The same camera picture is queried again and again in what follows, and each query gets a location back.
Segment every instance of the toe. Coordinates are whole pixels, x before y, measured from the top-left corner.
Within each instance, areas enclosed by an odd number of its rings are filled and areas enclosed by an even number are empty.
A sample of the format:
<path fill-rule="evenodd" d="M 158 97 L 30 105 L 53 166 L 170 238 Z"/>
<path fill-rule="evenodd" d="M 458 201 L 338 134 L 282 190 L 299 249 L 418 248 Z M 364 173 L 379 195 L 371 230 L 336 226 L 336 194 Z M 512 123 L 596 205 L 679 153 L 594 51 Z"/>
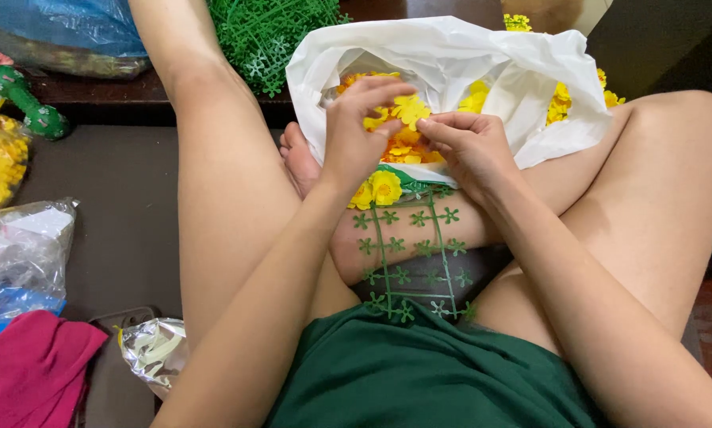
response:
<path fill-rule="evenodd" d="M 287 142 L 287 147 L 291 149 L 296 145 L 306 145 L 306 137 L 304 137 L 303 131 L 300 130 L 300 126 L 296 122 L 287 124 L 285 141 Z"/>

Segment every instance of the green dog toy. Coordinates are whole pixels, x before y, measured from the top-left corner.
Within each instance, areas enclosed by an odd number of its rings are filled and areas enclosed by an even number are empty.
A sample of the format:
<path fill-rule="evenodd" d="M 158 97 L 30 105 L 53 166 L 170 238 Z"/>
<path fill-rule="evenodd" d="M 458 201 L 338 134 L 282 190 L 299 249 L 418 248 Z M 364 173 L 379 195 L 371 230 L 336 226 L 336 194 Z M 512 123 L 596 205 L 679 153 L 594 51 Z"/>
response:
<path fill-rule="evenodd" d="M 11 100 L 26 113 L 23 125 L 33 133 L 53 141 L 68 133 L 70 126 L 65 116 L 54 107 L 41 105 L 29 92 L 23 74 L 9 65 L 0 65 L 0 96 Z"/>

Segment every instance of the thigh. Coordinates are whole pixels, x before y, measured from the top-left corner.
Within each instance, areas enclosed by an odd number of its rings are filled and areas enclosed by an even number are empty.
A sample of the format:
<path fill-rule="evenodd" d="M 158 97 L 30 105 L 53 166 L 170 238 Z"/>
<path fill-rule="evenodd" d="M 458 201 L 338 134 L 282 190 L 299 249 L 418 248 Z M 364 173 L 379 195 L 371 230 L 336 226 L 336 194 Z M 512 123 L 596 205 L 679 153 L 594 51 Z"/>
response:
<path fill-rule="evenodd" d="M 712 251 L 712 94 L 654 95 L 616 115 L 627 121 L 614 149 L 561 219 L 680 338 Z M 561 353 L 517 263 L 475 304 L 478 323 Z"/>
<path fill-rule="evenodd" d="M 182 306 L 195 346 L 272 246 L 300 198 L 255 97 L 231 68 L 176 86 Z M 313 312 L 358 303 L 326 258 Z"/>

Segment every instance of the foot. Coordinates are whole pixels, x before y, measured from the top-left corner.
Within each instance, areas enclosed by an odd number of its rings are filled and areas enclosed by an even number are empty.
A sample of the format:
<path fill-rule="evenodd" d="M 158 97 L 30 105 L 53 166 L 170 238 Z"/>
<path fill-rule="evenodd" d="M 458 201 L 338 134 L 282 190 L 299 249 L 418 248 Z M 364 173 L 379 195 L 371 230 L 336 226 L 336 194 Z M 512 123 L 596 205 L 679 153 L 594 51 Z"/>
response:
<path fill-rule="evenodd" d="M 295 122 L 290 122 L 285 128 L 285 133 L 279 138 L 281 147 L 279 154 L 285 160 L 285 167 L 290 172 L 295 189 L 301 199 L 311 191 L 322 167 L 311 155 L 306 137 Z"/>

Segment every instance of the hand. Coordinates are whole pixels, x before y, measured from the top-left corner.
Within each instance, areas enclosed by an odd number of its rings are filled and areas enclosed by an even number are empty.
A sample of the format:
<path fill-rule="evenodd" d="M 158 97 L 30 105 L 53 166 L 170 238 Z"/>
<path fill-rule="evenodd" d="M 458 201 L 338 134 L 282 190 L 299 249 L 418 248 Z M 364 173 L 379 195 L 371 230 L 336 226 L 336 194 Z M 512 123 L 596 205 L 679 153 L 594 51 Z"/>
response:
<path fill-rule="evenodd" d="M 477 203 L 520 169 L 498 116 L 450 112 L 417 121 L 422 142 L 446 159 L 451 176 Z"/>
<path fill-rule="evenodd" d="M 364 118 L 379 117 L 375 107 L 389 107 L 393 98 L 417 92 L 394 77 L 363 77 L 327 108 L 327 142 L 322 179 L 335 183 L 350 198 L 380 163 L 390 136 L 401 128 L 389 120 L 374 132 L 364 129 Z"/>

